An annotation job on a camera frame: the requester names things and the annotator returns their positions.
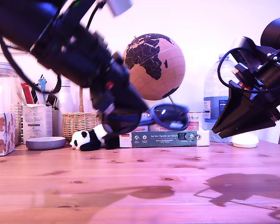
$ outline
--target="small dish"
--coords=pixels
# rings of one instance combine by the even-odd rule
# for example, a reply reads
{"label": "small dish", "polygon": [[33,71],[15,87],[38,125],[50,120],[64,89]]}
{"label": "small dish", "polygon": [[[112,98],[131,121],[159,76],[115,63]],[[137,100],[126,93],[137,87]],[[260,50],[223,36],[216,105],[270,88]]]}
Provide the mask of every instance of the small dish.
{"label": "small dish", "polygon": [[26,140],[26,147],[29,150],[48,150],[61,148],[65,145],[64,137],[41,137]]}

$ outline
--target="tissue box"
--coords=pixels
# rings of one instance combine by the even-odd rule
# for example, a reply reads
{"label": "tissue box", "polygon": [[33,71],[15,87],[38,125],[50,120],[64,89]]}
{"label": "tissue box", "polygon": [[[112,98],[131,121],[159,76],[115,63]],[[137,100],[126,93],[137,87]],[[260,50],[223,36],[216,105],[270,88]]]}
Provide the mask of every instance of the tissue box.
{"label": "tissue box", "polygon": [[52,106],[27,104],[23,106],[23,141],[53,135]]}
{"label": "tissue box", "polygon": [[119,136],[119,146],[122,148],[210,146],[210,132],[209,130],[132,132]]}
{"label": "tissue box", "polygon": [[0,113],[0,156],[14,151],[15,114]]}

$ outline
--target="plastic container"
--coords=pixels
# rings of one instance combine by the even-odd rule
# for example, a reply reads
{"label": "plastic container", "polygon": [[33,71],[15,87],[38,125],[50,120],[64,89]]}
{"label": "plastic container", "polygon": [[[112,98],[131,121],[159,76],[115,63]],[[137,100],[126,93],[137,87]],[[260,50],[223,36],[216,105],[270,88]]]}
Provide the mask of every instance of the plastic container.
{"label": "plastic container", "polygon": [[74,101],[70,92],[70,80],[61,80],[61,90],[57,96],[57,107],[58,107],[58,124],[57,132],[53,130],[54,136],[62,137],[62,114],[73,113],[74,111]]}
{"label": "plastic container", "polygon": [[15,145],[22,141],[21,82],[9,63],[0,62],[0,113],[15,114]]}
{"label": "plastic container", "polygon": [[[210,130],[210,141],[231,143],[231,137],[222,139],[218,133],[215,134],[211,130],[222,113],[229,97],[229,88],[220,82],[217,73],[218,65],[223,56],[224,54],[219,55],[219,60],[210,69],[204,82],[204,129]],[[222,79],[226,83],[230,80],[238,83],[238,79],[232,73],[235,65],[233,61],[229,60],[229,57],[225,58],[220,72]]]}

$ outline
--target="plastic water bottle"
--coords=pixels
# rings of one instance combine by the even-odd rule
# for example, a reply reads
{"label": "plastic water bottle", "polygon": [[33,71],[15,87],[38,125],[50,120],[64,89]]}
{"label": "plastic water bottle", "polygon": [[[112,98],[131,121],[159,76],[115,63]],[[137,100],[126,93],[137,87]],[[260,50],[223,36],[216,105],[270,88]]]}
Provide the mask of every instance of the plastic water bottle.
{"label": "plastic water bottle", "polygon": [[[219,118],[219,115],[222,113],[228,97],[229,97],[229,88],[224,86],[218,78],[218,65],[224,54],[219,55],[219,60],[213,65],[210,69],[208,75],[206,76],[204,82],[204,121],[206,129],[210,130],[210,141],[212,142],[221,142],[221,143],[230,143],[231,137],[221,138],[218,133],[213,133],[211,130]],[[229,60],[229,57],[226,57],[221,69],[222,79],[228,83],[230,80],[238,83],[238,79],[232,73],[234,66],[236,64]]]}
{"label": "plastic water bottle", "polygon": [[57,96],[57,107],[58,107],[58,124],[57,124],[57,136],[62,136],[62,114],[64,113],[73,113],[74,111],[74,102],[70,92],[70,80],[62,79],[61,80],[61,89]]}

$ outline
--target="bottle label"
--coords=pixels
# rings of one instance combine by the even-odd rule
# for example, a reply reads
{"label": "bottle label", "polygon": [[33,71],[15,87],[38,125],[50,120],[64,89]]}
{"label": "bottle label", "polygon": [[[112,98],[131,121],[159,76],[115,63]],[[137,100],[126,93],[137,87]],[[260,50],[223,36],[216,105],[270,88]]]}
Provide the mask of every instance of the bottle label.
{"label": "bottle label", "polygon": [[223,97],[204,97],[204,121],[207,123],[215,123],[222,113],[228,96]]}

